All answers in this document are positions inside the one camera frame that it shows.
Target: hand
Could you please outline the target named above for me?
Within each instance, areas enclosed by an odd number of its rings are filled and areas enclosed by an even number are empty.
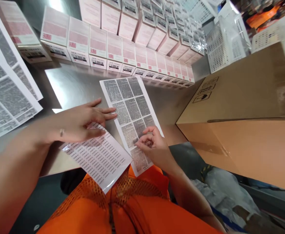
[[[105,121],[116,118],[117,114],[111,114],[115,108],[95,107],[99,103],[101,99],[54,114],[34,122],[25,131],[36,134],[41,143],[47,144],[57,140],[73,143],[100,137],[105,134],[104,130],[87,129],[87,126],[96,122],[105,127]]]
[[[143,134],[145,135],[138,140],[136,146],[151,159],[154,165],[168,174],[172,174],[179,168],[168,148],[165,138],[161,136],[160,131],[156,126],[147,127],[143,131]]]

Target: metal table surface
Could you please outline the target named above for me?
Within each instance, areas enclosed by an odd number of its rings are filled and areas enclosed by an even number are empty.
[[[40,29],[41,27],[45,5],[56,8],[56,3],[62,7],[62,11],[80,19],[78,1],[67,2],[68,3],[60,0],[17,1],[31,26],[36,29]],[[200,67],[194,69],[197,82],[190,88],[143,79],[150,101],[169,145],[180,144],[187,141],[175,123],[199,87],[201,83],[200,79],[209,73],[206,60],[205,57],[202,58]],[[103,79],[128,77],[128,75],[122,73],[108,72],[106,70],[91,68],[56,58],[53,58],[52,62],[43,62],[33,65],[27,64],[27,66],[43,94],[44,98],[39,101],[43,110],[30,121],[0,137],[0,152],[20,130],[31,122],[54,114],[53,109],[66,110],[97,98],[102,98],[102,103],[99,105],[100,107],[108,107],[99,81]],[[108,121],[106,129],[123,145],[114,121]],[[41,172],[42,176],[79,167],[67,154],[59,151],[58,147],[59,144],[57,143],[51,146]]]

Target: orange safety vest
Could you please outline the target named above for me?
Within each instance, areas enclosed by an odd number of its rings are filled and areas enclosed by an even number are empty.
[[[38,234],[111,233],[111,218],[117,233],[220,233],[172,203],[168,182],[156,166],[138,178],[130,167],[105,195],[86,175]]]

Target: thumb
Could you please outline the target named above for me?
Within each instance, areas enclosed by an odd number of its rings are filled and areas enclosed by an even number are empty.
[[[85,140],[100,137],[106,133],[105,130],[101,129],[85,129]]]
[[[136,145],[139,149],[141,149],[144,153],[146,153],[146,152],[148,152],[148,151],[151,150],[148,146],[146,146],[144,143],[141,143],[141,142],[137,142],[135,145]]]

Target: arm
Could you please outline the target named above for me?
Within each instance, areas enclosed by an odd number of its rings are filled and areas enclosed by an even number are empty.
[[[105,131],[89,130],[90,122],[105,125],[115,108],[94,108],[101,99],[34,122],[22,130],[0,153],[0,233],[8,233],[33,192],[39,173],[56,141],[81,142]]]
[[[165,139],[161,136],[157,127],[147,127],[143,133],[146,135],[139,139],[136,146],[139,147],[156,166],[168,174],[178,205],[215,229],[226,232],[214,216],[207,200],[176,163]]]

